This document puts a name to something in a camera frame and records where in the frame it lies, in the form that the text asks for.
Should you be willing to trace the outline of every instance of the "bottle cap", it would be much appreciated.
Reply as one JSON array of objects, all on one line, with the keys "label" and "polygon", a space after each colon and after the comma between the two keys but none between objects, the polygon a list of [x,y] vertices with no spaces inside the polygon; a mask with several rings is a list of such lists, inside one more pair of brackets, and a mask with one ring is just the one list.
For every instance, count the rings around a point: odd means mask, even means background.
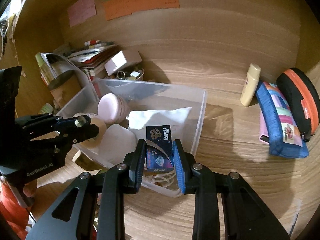
[{"label": "bottle cap", "polygon": [[250,64],[248,74],[255,80],[259,80],[260,78],[261,68],[257,64]]},{"label": "bottle cap", "polygon": [[37,63],[39,65],[39,67],[41,67],[45,63],[43,58],[41,57],[41,53],[40,52],[38,52],[36,54],[36,60],[37,60]]}]

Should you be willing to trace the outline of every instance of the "pink lid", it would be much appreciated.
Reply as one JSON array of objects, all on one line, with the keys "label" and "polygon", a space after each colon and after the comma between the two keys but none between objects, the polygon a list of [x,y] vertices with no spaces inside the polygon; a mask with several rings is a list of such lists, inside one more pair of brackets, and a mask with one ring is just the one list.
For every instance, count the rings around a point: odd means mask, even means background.
[{"label": "pink lid", "polygon": [[105,123],[114,123],[118,118],[119,99],[115,94],[104,95],[98,105],[98,116]]}]

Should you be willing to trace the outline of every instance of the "pink sticky note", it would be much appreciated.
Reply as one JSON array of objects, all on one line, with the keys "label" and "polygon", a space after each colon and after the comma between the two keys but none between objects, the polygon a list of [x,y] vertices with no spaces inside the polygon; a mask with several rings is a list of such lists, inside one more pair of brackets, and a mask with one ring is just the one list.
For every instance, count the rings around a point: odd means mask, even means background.
[{"label": "pink sticky note", "polygon": [[94,0],[78,0],[68,8],[70,28],[96,14]]}]

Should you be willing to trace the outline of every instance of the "black and orange case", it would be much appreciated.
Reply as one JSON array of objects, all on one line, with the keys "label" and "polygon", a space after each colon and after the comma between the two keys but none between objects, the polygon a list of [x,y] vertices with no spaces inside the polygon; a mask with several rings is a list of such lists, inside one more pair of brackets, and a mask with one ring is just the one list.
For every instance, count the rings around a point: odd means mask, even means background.
[{"label": "black and orange case", "polygon": [[276,85],[288,101],[301,138],[309,141],[319,125],[320,100],[316,88],[297,68],[284,71],[277,78]]}]

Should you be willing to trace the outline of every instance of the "yellow bottle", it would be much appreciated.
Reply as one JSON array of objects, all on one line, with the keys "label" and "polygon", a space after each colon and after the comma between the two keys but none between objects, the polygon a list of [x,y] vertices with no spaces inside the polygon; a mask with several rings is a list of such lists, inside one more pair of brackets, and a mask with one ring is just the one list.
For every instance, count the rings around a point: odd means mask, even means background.
[{"label": "yellow bottle", "polygon": [[259,78],[260,78],[261,68],[256,64],[250,64],[249,70],[247,72],[247,78],[244,83],[242,94],[240,97],[240,102],[244,106],[249,106],[253,95],[256,91]]}]

